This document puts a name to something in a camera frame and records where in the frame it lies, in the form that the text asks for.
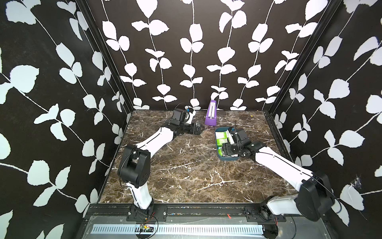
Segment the green tissue pack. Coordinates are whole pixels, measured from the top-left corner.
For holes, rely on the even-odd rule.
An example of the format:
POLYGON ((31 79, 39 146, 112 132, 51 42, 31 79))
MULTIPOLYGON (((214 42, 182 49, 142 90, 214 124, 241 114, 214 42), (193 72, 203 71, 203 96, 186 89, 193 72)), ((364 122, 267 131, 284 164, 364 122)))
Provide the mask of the green tissue pack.
POLYGON ((217 147, 222 147, 225 143, 228 143, 226 138, 220 138, 216 140, 217 147))
POLYGON ((216 139, 217 140, 220 140, 220 139, 228 139, 228 136, 227 136, 227 132, 226 131, 217 131, 215 133, 215 136, 216 136, 216 139))
POLYGON ((220 155, 220 156, 224 156, 224 155, 223 155, 223 151, 222 151, 221 148, 218 149, 218 155, 220 155))

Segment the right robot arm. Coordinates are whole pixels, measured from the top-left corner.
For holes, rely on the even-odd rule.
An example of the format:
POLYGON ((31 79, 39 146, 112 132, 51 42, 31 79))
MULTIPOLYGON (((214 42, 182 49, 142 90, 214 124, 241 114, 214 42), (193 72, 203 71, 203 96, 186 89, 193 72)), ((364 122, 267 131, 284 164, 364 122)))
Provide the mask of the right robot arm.
POLYGON ((316 222, 335 204, 329 178, 292 163, 261 141, 252 141, 244 129, 228 127, 215 132, 217 154, 222 160, 250 159, 272 170, 297 193, 265 201, 265 215, 300 215, 316 222))

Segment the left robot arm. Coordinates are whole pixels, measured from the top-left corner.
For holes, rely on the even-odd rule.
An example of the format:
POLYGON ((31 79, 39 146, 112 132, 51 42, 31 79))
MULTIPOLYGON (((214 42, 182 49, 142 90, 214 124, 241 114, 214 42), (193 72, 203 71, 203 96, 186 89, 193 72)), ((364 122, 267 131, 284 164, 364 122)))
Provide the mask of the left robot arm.
POLYGON ((147 181, 151 173, 151 158, 164 145, 179 135, 200 135, 204 127, 192 122, 196 110, 193 108, 174 109, 172 117, 167 119, 159 129, 143 142, 129 144, 124 148, 118 167, 119 182, 130 190, 134 206, 149 211, 154 203, 148 189, 147 181))

